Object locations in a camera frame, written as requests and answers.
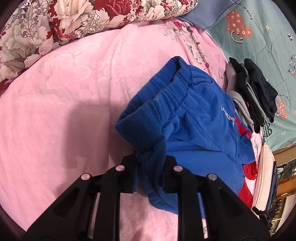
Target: blue pillowcase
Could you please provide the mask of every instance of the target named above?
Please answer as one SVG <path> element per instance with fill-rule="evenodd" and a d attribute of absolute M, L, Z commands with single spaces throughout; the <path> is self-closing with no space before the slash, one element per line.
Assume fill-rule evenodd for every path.
<path fill-rule="evenodd" d="M 221 14 L 237 1 L 238 0 L 199 0 L 193 10 L 177 18 L 205 30 L 212 26 Z"/>

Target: teal bedsheet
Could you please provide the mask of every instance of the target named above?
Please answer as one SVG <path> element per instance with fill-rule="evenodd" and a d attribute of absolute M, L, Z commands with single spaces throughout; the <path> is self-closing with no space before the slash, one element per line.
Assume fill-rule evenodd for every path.
<path fill-rule="evenodd" d="M 226 57 L 250 58 L 281 98 L 281 116 L 263 128 L 272 151 L 296 142 L 296 35 L 271 0 L 241 0 L 208 29 Z"/>

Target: ribbed cuff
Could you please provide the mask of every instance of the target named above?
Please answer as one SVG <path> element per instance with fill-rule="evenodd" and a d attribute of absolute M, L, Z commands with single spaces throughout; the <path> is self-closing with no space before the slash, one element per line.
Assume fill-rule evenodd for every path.
<path fill-rule="evenodd" d="M 181 57 L 172 58 L 132 98 L 115 129 L 137 152 L 150 150 L 163 138 L 162 127 L 175 115 L 190 84 L 190 66 Z"/>

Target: heart pattern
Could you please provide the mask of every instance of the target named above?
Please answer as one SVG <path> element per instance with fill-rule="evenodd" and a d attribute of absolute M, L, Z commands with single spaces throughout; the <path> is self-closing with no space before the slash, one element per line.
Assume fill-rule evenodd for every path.
<path fill-rule="evenodd" d="M 290 57 L 288 72 L 296 78 L 296 54 Z"/>
<path fill-rule="evenodd" d="M 288 118 L 288 114 L 285 112 L 285 109 L 286 109 L 285 102 L 282 101 L 279 108 L 281 110 L 280 116 L 283 117 L 284 119 L 287 119 Z"/>
<path fill-rule="evenodd" d="M 272 129 L 270 128 L 270 124 L 267 123 L 263 126 L 263 137 L 269 137 L 272 134 Z"/>
<path fill-rule="evenodd" d="M 226 31 L 234 32 L 244 38 L 250 38 L 253 34 L 249 26 L 244 25 L 244 18 L 238 11 L 231 11 L 226 16 Z"/>
<path fill-rule="evenodd" d="M 289 39 L 290 39 L 291 41 L 293 41 L 293 37 L 292 37 L 292 35 L 291 35 L 289 32 L 287 32 L 287 35 L 288 35 Z"/>

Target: dark blue fabric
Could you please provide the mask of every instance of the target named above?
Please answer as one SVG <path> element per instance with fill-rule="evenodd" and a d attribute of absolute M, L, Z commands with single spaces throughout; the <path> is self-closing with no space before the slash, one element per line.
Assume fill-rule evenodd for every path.
<path fill-rule="evenodd" d="M 276 197 L 277 185 L 278 185 L 278 176 L 277 176 L 277 165 L 276 165 L 276 161 L 275 161 L 274 168 L 272 171 L 271 186 L 270 186 L 270 192 L 269 192 L 268 201 L 267 201 L 267 205 L 266 205 L 266 211 L 271 209 L 272 202 L 273 202 L 274 198 Z"/>
<path fill-rule="evenodd" d="M 193 10 L 177 18 L 205 30 L 212 26 L 221 14 L 237 1 L 238 0 L 199 0 Z"/>
<path fill-rule="evenodd" d="M 174 57 L 132 98 L 115 128 L 136 150 L 150 203 L 177 213 L 177 196 L 164 194 L 161 186 L 166 155 L 194 174 L 216 173 L 239 193 L 242 164 L 255 156 L 236 121 L 243 126 L 232 99 L 213 78 Z"/>

